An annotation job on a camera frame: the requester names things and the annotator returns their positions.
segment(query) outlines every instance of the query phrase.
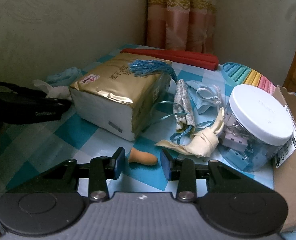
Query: beige wall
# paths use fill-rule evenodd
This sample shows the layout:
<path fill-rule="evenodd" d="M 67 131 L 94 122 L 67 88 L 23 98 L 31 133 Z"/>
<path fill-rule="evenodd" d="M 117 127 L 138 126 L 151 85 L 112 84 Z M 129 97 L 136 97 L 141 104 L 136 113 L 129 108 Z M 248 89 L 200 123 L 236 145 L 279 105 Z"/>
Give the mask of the beige wall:
<path fill-rule="evenodd" d="M 296 49 L 296 0 L 217 0 L 215 51 L 283 84 Z"/>
<path fill-rule="evenodd" d="M 144 43 L 147 0 L 0 0 L 0 81 L 85 67 L 125 43 Z"/>

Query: plastic jar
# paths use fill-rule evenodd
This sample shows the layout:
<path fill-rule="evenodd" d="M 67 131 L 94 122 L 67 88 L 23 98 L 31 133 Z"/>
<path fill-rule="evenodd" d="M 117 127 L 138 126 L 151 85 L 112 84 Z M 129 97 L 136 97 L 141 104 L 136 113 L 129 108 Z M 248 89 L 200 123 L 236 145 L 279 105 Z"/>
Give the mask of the plastic jar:
<path fill-rule="evenodd" d="M 285 108 L 251 85 L 234 87 L 224 122 L 218 149 L 227 162 L 245 172 L 261 168 L 293 133 L 293 121 Z"/>

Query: jar lid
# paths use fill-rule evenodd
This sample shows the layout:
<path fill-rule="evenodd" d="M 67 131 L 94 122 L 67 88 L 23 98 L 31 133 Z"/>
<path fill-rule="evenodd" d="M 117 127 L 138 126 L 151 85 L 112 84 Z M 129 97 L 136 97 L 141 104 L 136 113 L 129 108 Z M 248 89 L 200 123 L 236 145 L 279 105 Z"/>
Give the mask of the jar lid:
<path fill-rule="evenodd" d="M 284 145 L 293 133 L 286 109 L 270 94 L 251 85 L 234 87 L 229 104 L 240 124 L 261 141 Z"/>

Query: gold tissue package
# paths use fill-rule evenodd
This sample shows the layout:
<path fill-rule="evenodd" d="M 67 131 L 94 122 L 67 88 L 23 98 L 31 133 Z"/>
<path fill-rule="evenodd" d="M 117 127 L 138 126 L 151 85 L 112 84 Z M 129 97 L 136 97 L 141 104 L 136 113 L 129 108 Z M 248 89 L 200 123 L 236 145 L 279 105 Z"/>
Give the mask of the gold tissue package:
<path fill-rule="evenodd" d="M 172 64 L 168 60 L 121 53 L 69 87 L 81 118 L 129 141 L 134 141 L 148 124 L 152 106 L 170 85 L 170 76 L 165 73 L 135 77 L 128 64 L 136 59 Z"/>

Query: table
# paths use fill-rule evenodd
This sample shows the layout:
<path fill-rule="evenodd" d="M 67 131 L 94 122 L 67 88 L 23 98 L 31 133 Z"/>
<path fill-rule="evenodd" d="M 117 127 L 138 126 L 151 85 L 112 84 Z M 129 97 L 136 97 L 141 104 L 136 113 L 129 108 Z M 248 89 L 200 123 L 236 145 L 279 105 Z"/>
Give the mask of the table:
<path fill-rule="evenodd" d="M 125 45 L 85 67 L 82 70 L 83 74 L 113 58 L 124 48 L 147 49 L 150 47 Z M 221 89 L 224 104 L 227 103 L 233 88 L 225 82 L 219 70 L 210 71 L 180 63 L 173 63 L 173 68 L 178 79 L 197 80 L 205 85 L 217 85 Z M 175 83 L 172 81 L 164 100 L 172 101 L 174 93 Z M 213 120 L 217 116 L 215 108 L 207 110 L 203 115 L 198 115 L 194 104 L 193 108 L 196 123 Z M 172 112 L 172 105 L 163 104 L 156 108 L 153 118 L 157 119 Z M 175 119 L 168 118 L 152 125 L 135 142 L 129 142 L 81 119 L 73 106 L 62 116 L 60 121 L 11 125 L 0 137 L 0 195 L 70 158 L 76 159 L 78 163 L 88 163 L 94 157 L 112 156 L 118 147 L 123 147 L 126 155 L 132 147 L 135 147 L 140 151 L 149 152 L 159 157 L 160 148 L 154 144 L 162 139 L 169 140 L 174 131 Z M 174 157 L 179 156 L 175 152 L 172 154 Z M 191 156 L 189 158 L 195 163 L 201 164 L 206 164 L 210 159 Z M 211 158 L 228 164 L 217 150 Z M 273 171 L 270 164 L 264 166 L 260 171 L 245 174 L 267 187 L 273 188 Z M 126 162 L 120 178 L 107 183 L 110 195 L 115 191 L 168 191 L 175 194 L 178 184 L 177 181 L 166 181 L 160 160 L 156 166 Z M 87 179 L 80 180 L 78 192 L 81 195 L 88 195 Z M 197 196 L 203 196 L 206 192 L 205 181 L 197 180 Z M 287 233 L 284 236 L 287 240 L 296 240 L 296 233 Z"/>

